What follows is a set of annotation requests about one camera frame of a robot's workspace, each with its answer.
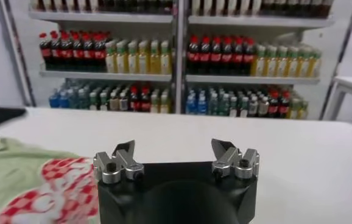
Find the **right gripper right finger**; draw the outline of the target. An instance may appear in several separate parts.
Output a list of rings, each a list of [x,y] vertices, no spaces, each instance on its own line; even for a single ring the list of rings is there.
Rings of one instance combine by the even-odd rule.
[[[234,172],[236,178],[251,179],[259,175],[259,153],[256,149],[247,149],[242,153],[233,143],[219,139],[211,140],[216,160],[211,171],[216,180],[221,180]]]

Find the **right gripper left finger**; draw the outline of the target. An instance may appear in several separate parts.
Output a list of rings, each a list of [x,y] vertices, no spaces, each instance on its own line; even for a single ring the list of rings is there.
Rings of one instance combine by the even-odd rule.
[[[133,159],[135,141],[118,144],[109,156],[98,152],[93,158],[94,177],[105,184],[117,184],[124,176],[129,181],[140,181],[144,176],[144,165]]]

